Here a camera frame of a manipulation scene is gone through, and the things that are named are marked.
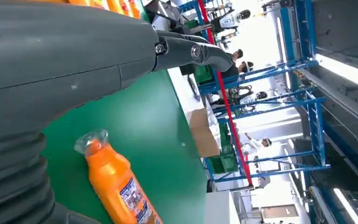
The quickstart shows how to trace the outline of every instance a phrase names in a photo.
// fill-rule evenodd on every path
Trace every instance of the green workbench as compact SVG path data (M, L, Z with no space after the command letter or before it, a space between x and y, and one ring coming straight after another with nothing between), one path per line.
M69 209L111 223L74 149L83 134L104 128L130 162L165 224L203 223L206 175L188 123L166 71L147 74L131 87L64 114L43 132L43 155L56 200Z

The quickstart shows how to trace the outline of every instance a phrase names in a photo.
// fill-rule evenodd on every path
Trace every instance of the orange bottle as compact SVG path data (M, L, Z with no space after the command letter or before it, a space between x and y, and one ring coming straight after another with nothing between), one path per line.
M110 218L117 224L162 224L130 163L107 140L106 130L91 132L77 140L75 150L85 155L89 180Z
M129 4L130 4L130 8L132 11L132 15L134 16L134 18L136 19L140 19L141 18L141 12L139 11L135 0L128 0Z

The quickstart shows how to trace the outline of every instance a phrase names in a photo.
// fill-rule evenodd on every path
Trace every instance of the ceiling light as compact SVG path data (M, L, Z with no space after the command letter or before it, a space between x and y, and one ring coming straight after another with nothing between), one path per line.
M342 194L340 189L334 188L334 193L336 193L337 197L341 201L342 205L345 207L346 211L351 216L352 220L355 222L355 224L358 224L358 216L356 212L353 210L349 202L346 200L345 196Z
M286 76L286 87L287 87L288 89L291 89L291 83L290 83L289 72L286 72L286 73L285 73L285 76Z
M294 143L293 143L293 140L292 139L289 139L289 145L292 149L294 149Z
M304 171L301 171L301 185L303 187L303 191L306 190L306 186L305 186L305 177L304 177Z
M308 202L305 203L305 210L307 211L307 213L310 212L310 206L308 205Z
M281 50L282 50L282 57L283 62L286 62L286 49L285 49L285 42L283 41L283 32L282 32L282 24L281 24L281 18L276 19L276 23L278 24L278 34L279 34L279 40L281 42Z
M289 178L290 178L291 184L292 184L292 186L294 188L294 191L296 192L298 201L300 202L301 206L303 206L304 205L303 199L300 197L300 192L298 192L296 184L294 183L294 180L293 180L293 178L292 178L292 176L290 174L289 174Z
M358 84L358 69L326 56L316 54L319 65Z
M284 149L284 151L285 151L285 154L286 154L286 155L289 155L288 150L287 150L286 148L283 148L283 149ZM288 160L289 160L289 163L290 163L291 168L292 168L292 169L296 169L296 167L294 166L293 161L291 160L290 157L288 157ZM298 175L298 172L297 172L297 171L294 172L294 175L296 176L297 179L299 178L299 175Z
M290 124L295 124L295 123L299 123L301 122L301 119L295 119L295 120L288 120L288 121L283 121L283 122L277 122L277 123L273 123L273 124L268 124L268 125L262 125L262 126L256 126L256 127L252 127L252 128L247 128L243 131L241 131L241 133L245 133L245 132L257 132L260 130L264 130L264 129L270 129L273 127L280 127L280 126L284 126L284 125L290 125Z
M271 141L280 141L284 139L291 139L291 138L297 138L303 136L303 133L297 133L297 134L290 134L290 135L284 135L276 138L270 138Z

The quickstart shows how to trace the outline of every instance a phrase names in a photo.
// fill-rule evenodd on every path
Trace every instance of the blue steel frame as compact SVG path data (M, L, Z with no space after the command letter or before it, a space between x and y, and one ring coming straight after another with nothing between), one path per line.
M240 118L244 118L244 117L254 116L257 114L263 114L263 113L268 113L268 112L272 112L272 111L282 110L282 109L286 109L286 108L294 107L294 106L302 106L304 108L309 108L309 110L311 111L311 113L309 113L310 129L311 129L311 142L312 142L312 150L311 151L295 153L295 154L290 154L290 155L275 156L275 157L270 157L270 158L262 158L262 159L253 160L253 161L246 161L247 164L263 162L263 161L275 161L278 163L293 164L297 168L289 169L289 170L270 171L270 172L252 174L251 175L252 178L262 177L262 176L270 176L270 175L280 175L280 174L300 172L300 171L308 172L308 171L313 171L313 170L330 168L330 165L326 164L326 158L325 158L325 152L324 152L323 125L322 125L323 118L322 118L321 103L323 101L325 101L326 98L314 97L312 95L312 93L310 92L314 89L315 88L307 88L307 89L297 90L295 92L283 94L281 96L267 98L267 99L263 99L260 101L255 101L250 104L239 105L239 106L257 105L259 103L274 103L275 104L276 102L271 102L271 100L277 100L279 98L287 98L287 97L292 97L292 96L297 96L299 94L303 94L304 98L305 98L304 100L301 100L301 98L298 97L297 101L280 102L279 104L281 104L281 103L285 104L283 106L278 106L278 107L264 110L264 111L245 113L243 115L234 117L234 119L240 119ZM219 123L226 123L227 119L218 119L218 121L219 121ZM288 158L288 157L310 156L310 155L314 156L314 158L318 162L317 166L289 163L289 162L279 160L279 159ZM241 180L241 179L245 179L245 178L246 178L246 176L240 175L240 176L235 176L235 177L222 177L222 178L214 179L214 180L216 182L225 182L225 181Z
M204 4L211 2L213 0L204 0ZM202 18L198 1L193 0L190 1L184 5L179 6L181 9L181 12L186 12L191 9L195 9L200 25L204 24L204 20ZM311 139L312 139L312 150L308 152L302 152L302 153L296 153L296 154L290 154L287 156L276 156L272 158L262 158L259 160L254 161L246 161L246 164L254 163L254 162L262 162L262 161L276 161L276 162L282 162L287 163L284 161L280 161L278 159L287 158L287 157L297 157L297 156L309 156L313 155L315 159L318 161L318 166L308 166L303 164L293 164L295 169L290 170L280 170L280 171L270 171L270 172L263 172L258 174L252 174L251 178L254 177L263 177L263 176L270 176L270 175L281 175L281 174L287 174L287 173L293 173L293 172L307 172L312 170L320 170L320 169L326 169L329 168L330 165L326 164L325 162L325 153L324 153L324 134L323 134L323 120L322 120L322 109L321 109L321 102L325 100L325 98L315 98L311 92L313 89L298 89L298 80L296 76L294 75L293 71L300 69L300 68L307 68L310 66L317 65L317 62L315 59L315 52L316 52L316 35L315 35L315 29L313 24L313 17L312 17L312 3L311 0L296 0L295 4L296 8L296 18L297 18L297 29L299 30L299 42L300 42L300 48L301 48L301 57L296 58L294 54L294 48L293 48L293 42L292 42L292 30L290 25L290 17L289 17L289 10L287 8L281 9L281 21L282 21L282 29L283 29L283 35L284 35L284 41L285 41L285 49L286 49L286 55L287 58L285 61L286 63L281 63L276 66L270 66L264 69L251 71L242 75L234 76L234 77L228 77L223 79L223 82L225 84L225 88L233 88L240 84L256 81L259 79L267 78L276 76L285 72L289 72L291 76L291 90L293 92L283 94L278 97L268 98L260 101L256 101L250 104L245 105L233 105L231 106L231 109L237 109L249 105L256 105L256 104L278 104L274 100L277 100L279 98L286 98L286 97L296 97L299 94L305 95L304 100L297 100L297 101L288 101L285 102L285 105L280 105L275 108L265 110L265 111L256 111L256 112L250 112L245 113L243 115L237 116L234 119L240 119L244 117L249 117L257 114L277 111L281 109L286 109L289 107L294 106L303 106L307 109L307 112L309 113L309 119L310 119L310 130L311 130ZM203 36L207 39L207 35L205 31L203 32ZM253 74L259 74L256 77L248 78L246 79L246 76L250 76ZM219 90L219 84L218 80L216 79L215 75L215 82L210 84L205 84L199 86L201 95L206 95L209 93L214 93ZM227 122L226 119L219 119L219 122ZM234 127L229 125L230 130L232 131ZM235 177L227 177L228 175L232 173L225 174L223 177L220 177L219 179L216 179L214 177L214 173L212 172L212 167L208 159L205 160L208 172L210 174L210 178L214 180L215 182L225 182L225 181L235 181L235 180L241 180L245 179L246 176L244 175L244 167L239 162L240 165L240 176Z
M240 74L238 76L227 77L223 79L225 83L224 87L233 88L244 83L249 83L259 79L276 76L285 72L292 72L294 70L298 70L301 68L306 68L314 65L317 65L317 62L314 60L289 61L287 63L281 63L276 66L271 66L264 69L247 72L244 74ZM254 74L260 74L260 75L257 77L246 79L247 76L254 75ZM219 87L215 83L209 83L209 84L200 85L199 90L201 95L207 95L218 91Z

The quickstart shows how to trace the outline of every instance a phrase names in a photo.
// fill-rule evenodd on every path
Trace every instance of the orange liquid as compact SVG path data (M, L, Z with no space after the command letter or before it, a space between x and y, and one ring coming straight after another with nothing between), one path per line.
M115 152L109 143L101 148L97 140L87 150L91 152L86 156L89 180L114 223L163 223L126 158Z

